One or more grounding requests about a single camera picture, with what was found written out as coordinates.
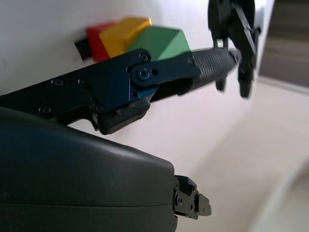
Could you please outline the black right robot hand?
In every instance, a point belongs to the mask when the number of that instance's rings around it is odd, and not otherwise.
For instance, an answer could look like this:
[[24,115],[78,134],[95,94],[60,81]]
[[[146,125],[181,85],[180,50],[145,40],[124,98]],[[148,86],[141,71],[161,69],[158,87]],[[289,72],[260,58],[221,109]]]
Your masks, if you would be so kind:
[[0,98],[3,232],[173,232],[178,216],[211,215],[209,199],[164,159],[103,135],[143,118],[151,103],[227,76],[236,49],[152,61],[136,49]]

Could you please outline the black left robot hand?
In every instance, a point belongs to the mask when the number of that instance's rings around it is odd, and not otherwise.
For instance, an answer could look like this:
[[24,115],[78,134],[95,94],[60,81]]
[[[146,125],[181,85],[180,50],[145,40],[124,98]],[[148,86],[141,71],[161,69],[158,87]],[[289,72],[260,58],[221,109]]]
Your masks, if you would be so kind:
[[241,53],[238,82],[244,99],[251,93],[265,4],[264,0],[210,0],[208,5],[213,45],[216,47],[221,40],[226,48],[231,40]]

